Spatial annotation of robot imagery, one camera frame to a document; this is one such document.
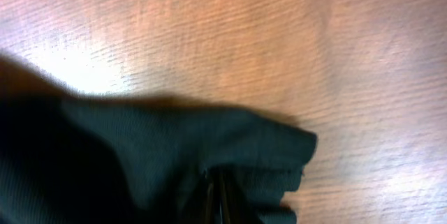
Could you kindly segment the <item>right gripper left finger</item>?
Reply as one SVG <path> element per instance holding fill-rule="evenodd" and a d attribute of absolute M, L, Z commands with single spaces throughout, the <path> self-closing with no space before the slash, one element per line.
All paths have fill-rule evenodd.
<path fill-rule="evenodd" d="M 216 183 L 205 173 L 190 194 L 181 211 L 181 224 L 213 224 Z"/>

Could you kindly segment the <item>black polo shirt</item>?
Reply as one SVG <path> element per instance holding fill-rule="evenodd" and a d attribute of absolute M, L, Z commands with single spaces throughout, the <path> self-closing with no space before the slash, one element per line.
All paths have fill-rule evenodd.
<path fill-rule="evenodd" d="M 200 178 L 228 170 L 263 223 L 295 223 L 316 134 L 238 107 L 140 107 L 52 95 L 1 62 L 2 223 L 181 223 Z"/>

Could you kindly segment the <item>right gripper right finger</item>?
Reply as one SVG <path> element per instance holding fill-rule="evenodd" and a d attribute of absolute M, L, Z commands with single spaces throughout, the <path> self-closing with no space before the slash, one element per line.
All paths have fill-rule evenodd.
<path fill-rule="evenodd" d="M 220 198 L 223 224 L 263 224 L 228 170 L 220 170 Z"/>

